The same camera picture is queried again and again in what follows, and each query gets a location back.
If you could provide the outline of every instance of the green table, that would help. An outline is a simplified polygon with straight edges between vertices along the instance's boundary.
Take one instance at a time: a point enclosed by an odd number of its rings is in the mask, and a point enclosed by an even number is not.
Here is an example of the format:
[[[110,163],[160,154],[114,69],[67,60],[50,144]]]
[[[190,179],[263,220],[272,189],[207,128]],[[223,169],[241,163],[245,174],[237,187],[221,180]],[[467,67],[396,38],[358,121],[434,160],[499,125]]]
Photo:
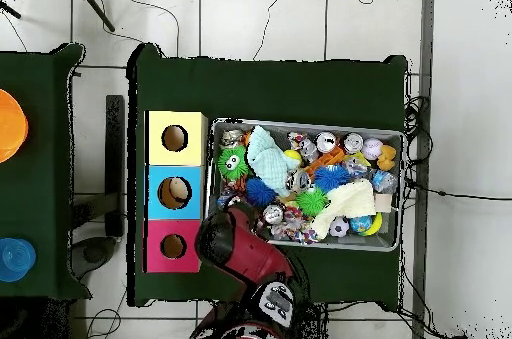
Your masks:
[[[72,177],[68,85],[84,48],[65,44],[49,54],[0,53],[0,88],[16,98],[29,123],[18,153],[0,163],[0,237],[27,239],[37,261],[0,296],[89,297],[68,269]]]
[[[403,56],[382,63],[246,62],[162,58],[154,45],[139,45],[127,68],[129,303],[227,300],[239,286],[204,263],[197,274],[142,272],[144,111],[200,111],[210,122],[234,117],[403,131],[406,70]],[[400,246],[388,253],[314,247],[288,251],[303,262],[314,301],[376,301],[391,310],[400,303]]]

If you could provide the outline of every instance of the googly eye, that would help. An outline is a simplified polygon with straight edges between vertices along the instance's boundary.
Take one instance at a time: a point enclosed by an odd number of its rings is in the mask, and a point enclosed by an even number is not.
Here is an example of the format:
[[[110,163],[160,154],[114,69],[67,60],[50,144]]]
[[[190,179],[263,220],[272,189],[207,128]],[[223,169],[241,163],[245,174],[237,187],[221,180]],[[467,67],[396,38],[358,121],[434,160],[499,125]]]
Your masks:
[[[229,171],[233,171],[239,163],[240,158],[238,157],[238,155],[232,155],[231,158],[229,158],[229,160],[226,161],[226,168]]]

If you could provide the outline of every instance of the round hole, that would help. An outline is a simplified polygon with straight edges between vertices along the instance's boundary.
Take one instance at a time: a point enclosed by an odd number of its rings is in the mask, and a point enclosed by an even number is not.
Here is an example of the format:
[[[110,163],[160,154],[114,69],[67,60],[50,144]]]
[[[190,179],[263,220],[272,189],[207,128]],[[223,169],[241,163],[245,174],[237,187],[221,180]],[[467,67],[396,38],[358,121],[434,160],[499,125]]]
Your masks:
[[[162,133],[162,145],[168,151],[179,152],[188,144],[187,131],[177,125],[167,126]]]
[[[185,207],[192,197],[192,188],[183,177],[168,177],[158,187],[158,200],[171,210]]]
[[[172,235],[168,235],[162,239],[162,242],[160,243],[160,251],[167,258],[181,258],[187,251],[187,243],[185,242],[185,239],[183,239],[183,236],[173,233]]]

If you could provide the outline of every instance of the pink box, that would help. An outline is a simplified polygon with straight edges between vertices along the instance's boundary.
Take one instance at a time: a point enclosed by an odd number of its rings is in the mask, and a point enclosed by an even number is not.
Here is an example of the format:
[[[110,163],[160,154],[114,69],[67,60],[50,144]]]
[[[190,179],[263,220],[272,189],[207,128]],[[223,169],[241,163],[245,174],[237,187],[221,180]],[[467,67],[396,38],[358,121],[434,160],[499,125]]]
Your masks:
[[[194,242],[200,225],[200,220],[148,220],[147,273],[198,273],[201,262]],[[177,235],[184,243],[185,250],[179,258],[162,253],[162,241],[169,235]]]

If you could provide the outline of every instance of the orange toy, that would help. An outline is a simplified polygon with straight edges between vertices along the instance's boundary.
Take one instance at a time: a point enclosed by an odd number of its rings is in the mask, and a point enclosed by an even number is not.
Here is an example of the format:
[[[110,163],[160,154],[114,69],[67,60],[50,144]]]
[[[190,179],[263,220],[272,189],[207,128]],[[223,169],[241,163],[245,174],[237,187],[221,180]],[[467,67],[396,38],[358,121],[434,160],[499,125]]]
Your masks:
[[[391,170],[395,166],[393,158],[396,156],[396,149],[389,145],[380,147],[381,154],[377,160],[377,165],[382,171]]]
[[[343,161],[343,157],[345,156],[345,153],[343,152],[343,149],[341,149],[339,146],[335,146],[334,149],[329,152],[328,154],[322,155],[320,158],[318,158],[313,164],[306,167],[304,170],[306,170],[306,173],[309,174],[309,177],[312,181],[315,180],[315,171],[320,166],[330,166],[336,163],[341,163]]]
[[[0,163],[11,158],[25,141],[28,121],[18,102],[0,89]]]

